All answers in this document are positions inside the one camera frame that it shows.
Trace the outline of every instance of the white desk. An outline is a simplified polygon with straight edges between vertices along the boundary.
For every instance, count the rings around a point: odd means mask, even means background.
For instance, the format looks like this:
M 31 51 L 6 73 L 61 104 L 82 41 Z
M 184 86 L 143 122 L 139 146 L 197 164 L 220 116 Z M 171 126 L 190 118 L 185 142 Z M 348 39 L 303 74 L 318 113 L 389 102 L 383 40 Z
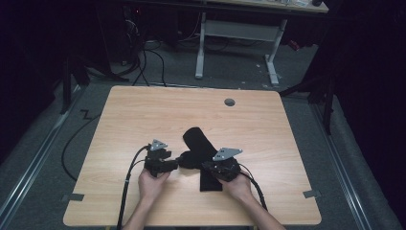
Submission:
M 284 11 L 297 11 L 297 12 L 328 12 L 326 4 L 322 4 L 320 7 L 314 7 L 309 3 L 306 7 L 299 7 L 292 2 L 288 5 L 282 4 L 280 1 L 269 0 L 205 0 L 207 3 L 227 3 L 238 4 L 245 6 L 262 7 L 269 9 L 277 9 Z M 233 37 L 241 39 L 252 39 L 260 41 L 273 42 L 270 54 L 265 56 L 266 66 L 268 68 L 269 78 L 273 85 L 278 85 L 278 76 L 274 66 L 275 54 L 278 51 L 278 47 L 281 43 L 283 32 L 286 26 L 287 20 L 284 19 L 279 27 L 261 26 L 253 24 L 233 23 L 216 20 L 206 20 L 206 13 L 202 13 L 201 29 L 200 29 L 200 46 L 197 54 L 196 72 L 195 77 L 197 79 L 203 78 L 204 69 L 204 41 L 206 35 Z

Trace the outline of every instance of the grommet hole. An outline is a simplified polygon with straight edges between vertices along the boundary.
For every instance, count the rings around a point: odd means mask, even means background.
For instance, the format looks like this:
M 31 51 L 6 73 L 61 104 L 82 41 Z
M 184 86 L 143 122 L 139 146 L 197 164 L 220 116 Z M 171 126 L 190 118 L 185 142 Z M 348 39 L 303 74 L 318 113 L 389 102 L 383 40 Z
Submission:
M 224 103 L 227 106 L 234 106 L 236 104 L 236 101 L 234 101 L 234 99 L 226 99 L 226 100 L 224 100 Z

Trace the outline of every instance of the forearm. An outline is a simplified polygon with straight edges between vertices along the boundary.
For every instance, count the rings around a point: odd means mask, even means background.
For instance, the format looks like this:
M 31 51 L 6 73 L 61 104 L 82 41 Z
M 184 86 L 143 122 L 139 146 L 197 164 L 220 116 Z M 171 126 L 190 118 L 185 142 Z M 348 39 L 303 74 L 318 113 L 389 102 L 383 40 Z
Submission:
M 140 200 L 135 207 L 134 212 L 128 219 L 123 230 L 142 230 L 146 224 L 148 213 L 152 207 L 153 202 L 148 200 Z
M 251 219 L 260 230 L 282 230 L 285 229 L 271 214 L 268 213 L 259 202 L 252 196 L 240 198 L 238 200 Z

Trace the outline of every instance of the tape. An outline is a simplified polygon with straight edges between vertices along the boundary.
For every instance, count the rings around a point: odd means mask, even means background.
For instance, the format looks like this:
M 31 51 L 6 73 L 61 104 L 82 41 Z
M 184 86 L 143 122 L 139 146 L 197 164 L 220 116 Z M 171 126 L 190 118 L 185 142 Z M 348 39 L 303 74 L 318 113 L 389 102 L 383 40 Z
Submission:
M 318 198 L 320 196 L 322 196 L 322 194 L 318 190 L 310 190 L 310 191 L 304 192 L 304 197 L 305 198 L 310 198 L 310 197 Z
M 84 195 L 80 194 L 70 194 L 70 195 L 64 195 L 60 201 L 66 202 L 68 200 L 74 200 L 74 201 L 83 201 Z

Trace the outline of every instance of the gray carpet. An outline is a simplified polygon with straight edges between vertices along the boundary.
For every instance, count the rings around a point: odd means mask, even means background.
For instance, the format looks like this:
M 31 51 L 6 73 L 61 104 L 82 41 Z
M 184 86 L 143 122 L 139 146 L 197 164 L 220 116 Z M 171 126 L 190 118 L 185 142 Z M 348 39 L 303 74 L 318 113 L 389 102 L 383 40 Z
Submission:
M 263 52 L 263 47 L 266 45 L 261 44 L 255 48 L 257 51 Z M 270 85 L 262 56 L 240 50 L 241 47 L 230 45 L 221 52 L 208 51 L 203 80 L 196 80 L 193 77 L 196 60 L 195 47 L 179 47 L 177 51 L 174 51 L 163 45 L 155 51 L 165 60 L 165 79 L 168 84 L 280 91 L 300 82 L 317 47 L 303 48 L 297 52 L 289 47 L 280 47 L 275 59 L 281 82 L 278 87 Z M 153 53 L 147 52 L 145 76 L 149 82 L 161 82 L 161 68 L 160 59 Z M 119 65 L 113 66 L 114 71 L 121 69 L 123 67 Z M 128 77 L 133 81 L 136 74 L 138 71 Z M 85 89 L 63 125 L 52 145 L 48 159 L 8 229 L 71 229 L 62 222 L 67 203 L 61 201 L 61 198 L 73 191 L 75 183 L 61 167 L 61 153 L 72 135 L 87 122 L 87 120 L 83 120 L 83 112 L 80 110 L 88 109 L 91 117 L 101 113 L 109 89 L 115 84 L 118 83 L 98 78 L 92 79 L 91 84 Z M 56 96 L 56 101 L 37 118 L 14 149 L 11 157 L 0 167 L 2 202 L 6 200 L 15 182 L 28 167 L 41 141 L 56 121 L 61 109 L 60 87 L 56 91 Z M 318 127 L 318 121 L 306 99 L 303 95 L 296 94 L 295 97 L 283 98 L 282 101 L 311 186 L 322 194 L 316 200 L 323 219 L 316 226 L 287 226 L 287 228 L 298 230 L 358 229 L 332 167 L 324 133 Z M 331 120 L 332 137 L 365 209 L 371 215 L 372 229 L 401 229 L 353 140 L 339 104 L 335 102 L 334 107 Z M 79 174 L 96 126 L 97 120 L 86 126 L 66 150 L 66 166 L 74 176 Z

